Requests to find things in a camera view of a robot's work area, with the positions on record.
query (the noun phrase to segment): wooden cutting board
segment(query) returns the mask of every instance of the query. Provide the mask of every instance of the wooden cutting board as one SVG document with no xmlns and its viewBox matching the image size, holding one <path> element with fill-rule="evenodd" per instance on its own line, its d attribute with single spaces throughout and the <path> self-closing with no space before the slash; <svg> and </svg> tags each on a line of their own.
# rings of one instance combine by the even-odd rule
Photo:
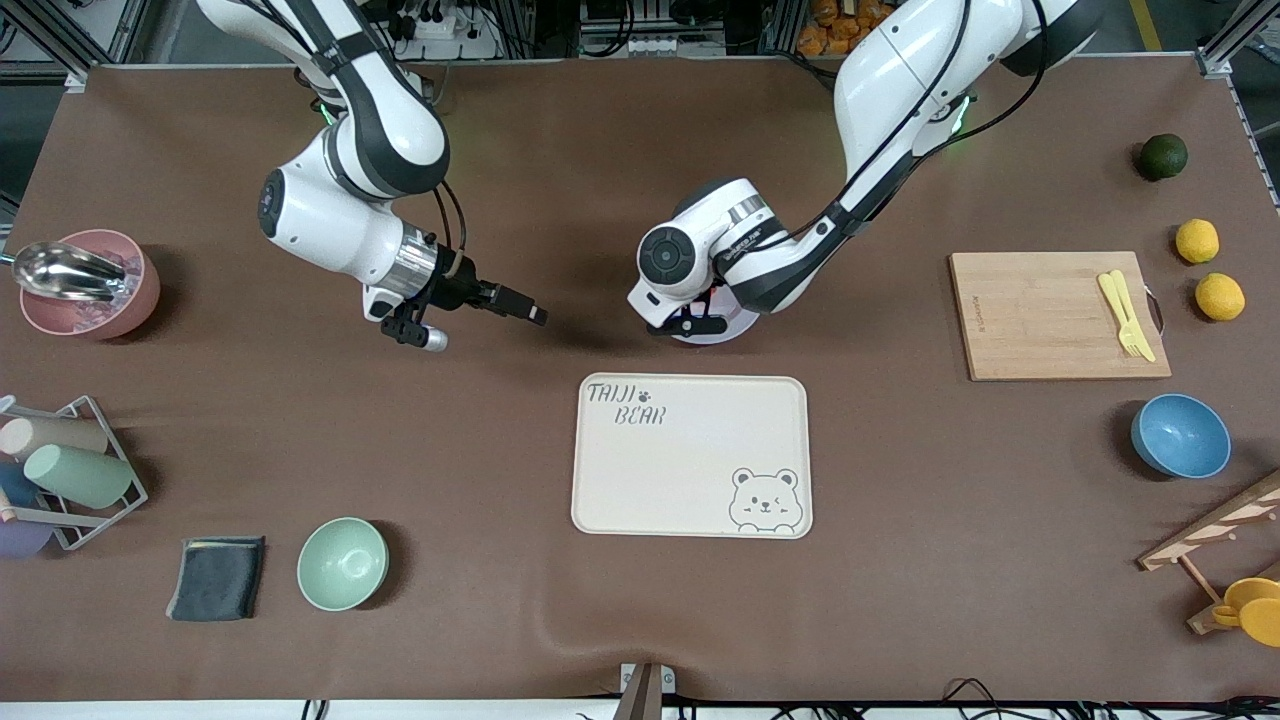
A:
<svg viewBox="0 0 1280 720">
<path fill-rule="evenodd" d="M 1097 277 L 1124 273 L 1155 363 L 1129 357 Z M 975 380 L 1167 378 L 1169 357 L 1133 252 L 956 252 L 951 256 Z"/>
</svg>

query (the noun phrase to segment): yellow cup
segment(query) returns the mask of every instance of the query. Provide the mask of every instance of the yellow cup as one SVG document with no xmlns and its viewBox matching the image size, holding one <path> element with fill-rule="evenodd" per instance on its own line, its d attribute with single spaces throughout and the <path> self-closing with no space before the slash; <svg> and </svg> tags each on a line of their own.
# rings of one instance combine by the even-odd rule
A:
<svg viewBox="0 0 1280 720">
<path fill-rule="evenodd" d="M 1280 647 L 1280 583 L 1266 578 L 1236 580 L 1226 588 L 1222 605 L 1213 609 L 1213 620 L 1242 628 L 1262 644 Z"/>
</svg>

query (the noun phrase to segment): metal scoop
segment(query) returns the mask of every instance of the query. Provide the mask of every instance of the metal scoop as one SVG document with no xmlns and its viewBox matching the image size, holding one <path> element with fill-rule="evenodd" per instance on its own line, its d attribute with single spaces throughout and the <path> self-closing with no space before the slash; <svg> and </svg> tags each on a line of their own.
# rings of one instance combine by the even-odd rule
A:
<svg viewBox="0 0 1280 720">
<path fill-rule="evenodd" d="M 124 268 L 65 242 L 37 242 L 17 255 L 0 254 L 0 265 L 13 265 L 13 279 L 41 297 L 110 301 L 124 290 Z"/>
</svg>

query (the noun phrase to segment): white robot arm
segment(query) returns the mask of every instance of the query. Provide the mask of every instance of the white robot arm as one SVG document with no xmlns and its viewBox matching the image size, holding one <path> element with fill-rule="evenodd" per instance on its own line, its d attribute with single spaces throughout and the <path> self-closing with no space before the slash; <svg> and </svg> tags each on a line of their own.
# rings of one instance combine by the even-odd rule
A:
<svg viewBox="0 0 1280 720">
<path fill-rule="evenodd" d="M 1093 37 L 1100 19 L 1097 0 L 909 0 L 836 77 L 849 178 L 836 200 L 796 238 L 750 181 L 699 188 L 640 242 L 631 306 L 650 333 L 694 343 L 723 342 L 759 314 L 786 309 L 959 129 L 970 83 L 997 56 L 1038 82 Z"/>
<path fill-rule="evenodd" d="M 197 0 L 224 32 L 278 50 L 338 111 L 294 159 L 268 176 L 259 224 L 284 250 L 358 279 L 364 310 L 397 342 L 444 350 L 448 336 L 422 323 L 428 305 L 471 305 L 543 325 L 547 313 L 392 213 L 397 197 L 436 191 L 449 141 L 421 81 L 396 65 L 351 0 Z M 456 204 L 462 223 L 466 223 Z"/>
</svg>

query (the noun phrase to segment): brown table mat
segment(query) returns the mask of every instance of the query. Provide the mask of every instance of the brown table mat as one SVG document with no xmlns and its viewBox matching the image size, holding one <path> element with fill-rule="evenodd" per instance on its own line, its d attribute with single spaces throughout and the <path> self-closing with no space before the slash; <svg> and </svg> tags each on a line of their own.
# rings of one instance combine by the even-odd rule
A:
<svg viewBox="0 0 1280 720">
<path fill-rule="evenodd" d="M 1280 461 L 1280 229 L 1229 88 L 1189 58 L 1079 59 L 998 128 L 929 161 L 794 307 L 691 350 L 626 305 L 644 232 L 744 174 L 792 227 L 844 161 L 831 97 L 785 61 L 566 61 L 452 70 L 449 179 L 484 277 L 550 325 L 433 313 L 443 355 L 397 347 L 358 286 L 268 243 L 262 178 L 319 129 L 288 70 L 95 70 L 58 111 L 13 247 L 108 227 L 165 292 L 132 342 L 28 328 L 8 286 L 0 387 L 96 396 L 152 500 L 73 553 L 0 565 L 0 698 L 545 697 L 616 688 L 655 659 L 707 698 L 931 700 L 975 675 L 1002 698 L 1208 701 L 1275 693 L 1277 656 L 1197 638 L 1204 598 L 1134 559 Z M 978 85 L 972 127 L 1025 87 Z M 1178 179 L 1134 142 L 1176 132 Z M 434 201 L 401 201 L 438 228 Z M 1196 319 L 1206 269 L 1170 227 L 1212 219 L 1210 269 L 1249 306 Z M 1167 380 L 972 383 L 946 256 L 1134 250 L 1164 301 Z M 814 527 L 799 542 L 586 536 L 568 518 L 575 391 L 591 372 L 791 375 L 809 392 Z M 1139 401 L 1213 405 L 1236 452 L 1158 483 L 1126 448 Z M 330 615 L 294 583 L 339 515 L 388 529 L 374 609 Z M 165 619 L 180 541 L 266 534 L 250 621 Z M 1280 527 L 1197 553 L 1225 584 Z"/>
</svg>

